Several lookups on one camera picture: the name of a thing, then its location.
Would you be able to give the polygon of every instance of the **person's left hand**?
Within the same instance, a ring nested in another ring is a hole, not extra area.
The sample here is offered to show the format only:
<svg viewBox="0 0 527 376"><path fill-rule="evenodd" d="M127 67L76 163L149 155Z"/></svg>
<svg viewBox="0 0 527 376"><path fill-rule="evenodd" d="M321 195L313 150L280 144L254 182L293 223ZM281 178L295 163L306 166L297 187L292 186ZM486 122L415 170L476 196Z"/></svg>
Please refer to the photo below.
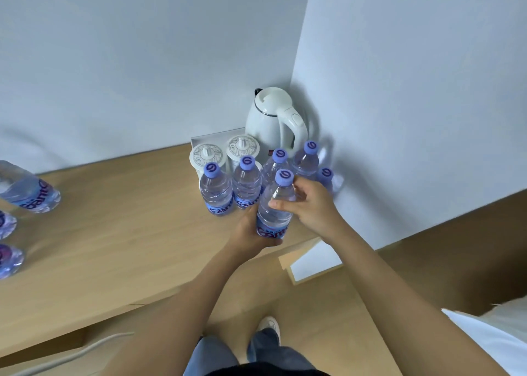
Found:
<svg viewBox="0 0 527 376"><path fill-rule="evenodd" d="M256 214L258 205L254 204L245 210L238 225L234 228L224 249L234 255L240 263L250 260L266 247L282 244L281 239L263 238L256 233Z"/></svg>

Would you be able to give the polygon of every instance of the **plastic bottle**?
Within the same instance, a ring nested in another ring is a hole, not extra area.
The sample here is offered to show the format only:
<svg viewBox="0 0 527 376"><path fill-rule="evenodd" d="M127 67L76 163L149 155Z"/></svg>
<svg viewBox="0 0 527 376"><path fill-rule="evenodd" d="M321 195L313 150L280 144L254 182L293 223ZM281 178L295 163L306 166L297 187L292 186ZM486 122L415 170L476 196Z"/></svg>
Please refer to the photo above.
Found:
<svg viewBox="0 0 527 376"><path fill-rule="evenodd" d="M0 211L0 239L8 237L16 228L16 218L10 213Z"/></svg>
<svg viewBox="0 0 527 376"><path fill-rule="evenodd" d="M274 177L279 169L289 169L287 152L283 148L273 151L273 156L267 160L262 168L262 187L266 188L274 182Z"/></svg>
<svg viewBox="0 0 527 376"><path fill-rule="evenodd" d="M60 192L38 176L0 160L0 197L32 212L48 212L60 200Z"/></svg>
<svg viewBox="0 0 527 376"><path fill-rule="evenodd" d="M24 261L24 253L13 246L0 244L0 279L11 276Z"/></svg>
<svg viewBox="0 0 527 376"><path fill-rule="evenodd" d="M291 160L291 170L295 175L314 179L318 171L318 145L313 140L304 143L304 148L295 153Z"/></svg>
<svg viewBox="0 0 527 376"><path fill-rule="evenodd" d="M262 177L253 156L244 156L232 174L234 201L240 208L247 208L258 201Z"/></svg>
<svg viewBox="0 0 527 376"><path fill-rule="evenodd" d="M266 238L284 237L293 214L274 210L269 207L269 200L295 201L296 195L295 189L293 188L293 178L293 172L288 169L281 169L276 173L274 182L265 188L256 219L256 232L260 236Z"/></svg>
<svg viewBox="0 0 527 376"><path fill-rule="evenodd" d="M330 168L321 168L317 172L317 180L329 193L333 193L333 171Z"/></svg>
<svg viewBox="0 0 527 376"><path fill-rule="evenodd" d="M214 215L225 215L233 208L231 178L223 173L218 163L207 163L199 182L205 205Z"/></svg>

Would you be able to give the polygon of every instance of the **black shirt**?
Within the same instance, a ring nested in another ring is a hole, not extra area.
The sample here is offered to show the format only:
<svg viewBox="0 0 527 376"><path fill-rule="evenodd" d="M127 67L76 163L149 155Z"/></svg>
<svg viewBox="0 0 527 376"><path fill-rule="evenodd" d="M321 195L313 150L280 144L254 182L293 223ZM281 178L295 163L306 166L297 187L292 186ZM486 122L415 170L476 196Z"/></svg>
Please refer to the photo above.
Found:
<svg viewBox="0 0 527 376"><path fill-rule="evenodd" d="M224 367L207 376L329 376L319 370L284 370L267 362L252 362Z"/></svg>

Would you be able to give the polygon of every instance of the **jeans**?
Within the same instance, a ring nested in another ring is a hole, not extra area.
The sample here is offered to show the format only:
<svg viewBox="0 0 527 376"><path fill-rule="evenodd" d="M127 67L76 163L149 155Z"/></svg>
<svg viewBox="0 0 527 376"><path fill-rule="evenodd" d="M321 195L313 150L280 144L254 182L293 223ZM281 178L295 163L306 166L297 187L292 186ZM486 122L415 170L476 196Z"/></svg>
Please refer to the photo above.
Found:
<svg viewBox="0 0 527 376"><path fill-rule="evenodd" d="M247 347L249 362L269 362L285 370L310 370L315 367L291 347L281 347L271 328L253 335ZM215 370L239 365L230 348L216 336L202 338L195 347L183 376L205 376Z"/></svg>

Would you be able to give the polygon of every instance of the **person's right hand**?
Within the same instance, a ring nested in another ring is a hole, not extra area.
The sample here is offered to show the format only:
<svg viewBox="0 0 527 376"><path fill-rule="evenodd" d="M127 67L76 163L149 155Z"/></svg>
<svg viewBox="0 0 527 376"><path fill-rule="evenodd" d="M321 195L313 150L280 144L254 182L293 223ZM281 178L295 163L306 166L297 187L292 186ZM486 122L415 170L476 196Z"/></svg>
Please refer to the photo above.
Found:
<svg viewBox="0 0 527 376"><path fill-rule="evenodd" d="M331 194L319 182L295 176L293 185L297 191L297 201L273 199L269 201L269 206L298 215L304 225L322 238L329 237L329 233L346 225L333 204Z"/></svg>

